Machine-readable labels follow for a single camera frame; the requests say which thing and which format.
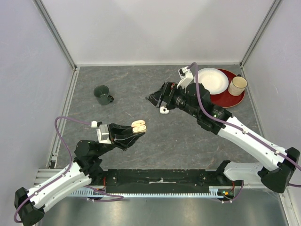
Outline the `beige patterned cup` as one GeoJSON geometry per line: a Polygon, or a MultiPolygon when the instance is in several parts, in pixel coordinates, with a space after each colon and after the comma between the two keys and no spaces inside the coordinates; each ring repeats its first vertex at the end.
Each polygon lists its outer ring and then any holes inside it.
{"type": "Polygon", "coordinates": [[[239,96],[246,89],[248,82],[242,76],[235,76],[229,84],[228,92],[232,96],[239,96]]]}

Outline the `aluminium frame rails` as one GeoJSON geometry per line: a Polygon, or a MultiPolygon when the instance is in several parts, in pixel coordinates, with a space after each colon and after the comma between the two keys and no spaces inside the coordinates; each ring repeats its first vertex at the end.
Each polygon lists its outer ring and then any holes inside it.
{"type": "MultiPolygon", "coordinates": [[[[67,60],[68,64],[70,65],[72,69],[72,76],[71,81],[68,87],[68,91],[66,94],[66,98],[64,100],[64,105],[62,112],[59,116],[59,119],[55,119],[54,125],[56,130],[56,135],[52,144],[51,148],[51,154],[54,154],[54,151],[58,150],[61,141],[62,141],[62,135],[65,128],[65,117],[69,113],[70,105],[71,105],[71,99],[73,97],[75,85],[78,79],[79,74],[79,68],[80,65],[75,63],[74,59],[72,58],[65,42],[63,41],[53,19],[51,18],[51,15],[49,11],[47,10],[47,7],[45,5],[45,2],[43,0],[35,0],[33,2],[41,14],[42,18],[45,21],[45,24],[47,25],[48,29],[50,30],[52,36],[54,37],[55,41],[57,42],[57,45],[61,52],[63,53],[65,59],[67,60]]],[[[253,53],[254,49],[259,43],[260,38],[263,36],[264,32],[266,31],[269,23],[272,21],[273,16],[276,14],[276,11],[280,7],[282,1],[281,0],[275,0],[272,2],[263,22],[261,23],[258,31],[255,34],[255,37],[251,41],[250,46],[248,47],[246,54],[243,56],[242,61],[239,63],[240,68],[242,71],[244,71],[243,67],[247,63],[248,59],[250,58],[251,54],[253,53]]],[[[289,225],[291,226],[299,226],[301,224],[301,212],[297,210],[297,205],[293,203],[293,198],[282,198],[282,202],[288,201],[288,204],[284,204],[285,214],[289,221],[289,225]]]]}

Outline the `beige earbud charging case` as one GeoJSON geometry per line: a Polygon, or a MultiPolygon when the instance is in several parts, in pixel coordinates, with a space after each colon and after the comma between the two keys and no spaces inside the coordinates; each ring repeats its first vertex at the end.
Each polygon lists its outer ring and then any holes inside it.
{"type": "Polygon", "coordinates": [[[133,133],[145,132],[147,130],[146,122],[144,120],[132,122],[131,127],[133,133]]]}

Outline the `white earbud charging case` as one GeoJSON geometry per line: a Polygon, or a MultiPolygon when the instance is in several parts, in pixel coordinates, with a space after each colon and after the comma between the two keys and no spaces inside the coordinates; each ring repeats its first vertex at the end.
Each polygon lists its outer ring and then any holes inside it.
{"type": "Polygon", "coordinates": [[[159,109],[159,112],[161,114],[168,114],[169,110],[165,106],[161,106],[160,109],[159,109]]]}

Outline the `dark green mug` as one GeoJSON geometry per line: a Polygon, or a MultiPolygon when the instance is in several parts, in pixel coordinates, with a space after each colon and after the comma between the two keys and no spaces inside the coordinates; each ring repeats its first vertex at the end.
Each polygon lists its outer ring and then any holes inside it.
{"type": "Polygon", "coordinates": [[[105,85],[97,86],[93,92],[100,105],[108,105],[114,101],[114,97],[110,95],[110,90],[105,85]]]}

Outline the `white plate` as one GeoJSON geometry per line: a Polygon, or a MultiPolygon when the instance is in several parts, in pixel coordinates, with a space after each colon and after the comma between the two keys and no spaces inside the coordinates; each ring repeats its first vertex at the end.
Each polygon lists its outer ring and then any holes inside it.
{"type": "Polygon", "coordinates": [[[203,68],[198,71],[198,82],[203,84],[211,95],[224,92],[229,85],[228,77],[224,72],[216,68],[203,68]]]}

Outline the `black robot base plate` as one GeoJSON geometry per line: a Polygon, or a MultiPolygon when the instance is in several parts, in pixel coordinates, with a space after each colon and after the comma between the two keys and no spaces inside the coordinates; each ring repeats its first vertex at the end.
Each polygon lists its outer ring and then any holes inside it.
{"type": "Polygon", "coordinates": [[[108,169],[92,186],[105,186],[111,194],[208,193],[210,186],[235,187],[242,181],[205,169],[108,169]]]}

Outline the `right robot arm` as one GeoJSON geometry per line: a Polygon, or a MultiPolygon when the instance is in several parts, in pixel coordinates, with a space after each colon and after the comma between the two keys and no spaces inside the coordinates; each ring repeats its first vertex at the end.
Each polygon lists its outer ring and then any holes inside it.
{"type": "Polygon", "coordinates": [[[261,183],[277,193],[283,193],[289,185],[300,152],[293,147],[277,146],[253,132],[228,110],[212,103],[209,91],[202,84],[181,88],[177,83],[165,82],[146,100],[156,108],[165,103],[168,110],[178,108],[188,113],[201,128],[231,141],[257,160],[255,163],[223,161],[215,174],[218,184],[224,186],[230,181],[243,180],[261,183]]]}

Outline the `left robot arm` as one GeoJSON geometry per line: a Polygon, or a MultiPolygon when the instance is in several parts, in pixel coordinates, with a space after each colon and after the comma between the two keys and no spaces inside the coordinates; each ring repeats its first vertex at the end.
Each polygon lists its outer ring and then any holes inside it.
{"type": "Polygon", "coordinates": [[[114,148],[127,150],[146,131],[144,120],[134,121],[130,126],[92,121],[88,126],[96,129],[97,141],[79,141],[74,152],[76,157],[70,158],[63,170],[37,186],[21,187],[15,192],[16,223],[32,226],[72,192],[90,184],[99,185],[104,177],[100,156],[114,148]]]}

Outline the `red round tray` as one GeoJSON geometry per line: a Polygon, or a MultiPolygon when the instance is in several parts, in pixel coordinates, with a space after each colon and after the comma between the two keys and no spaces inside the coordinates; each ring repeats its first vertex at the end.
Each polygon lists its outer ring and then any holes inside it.
{"type": "MultiPolygon", "coordinates": [[[[221,70],[222,72],[224,72],[226,74],[226,76],[228,77],[228,80],[229,80],[229,84],[235,76],[241,76],[241,75],[235,75],[234,73],[232,73],[228,70],[225,70],[225,69],[218,69],[218,70],[221,70]]],[[[210,99],[214,104],[217,104],[224,108],[230,108],[230,107],[234,107],[237,104],[239,104],[243,100],[244,95],[245,95],[245,91],[243,91],[243,93],[240,94],[239,96],[232,96],[228,92],[228,88],[227,88],[221,94],[218,94],[218,95],[210,94],[210,99]]]]}

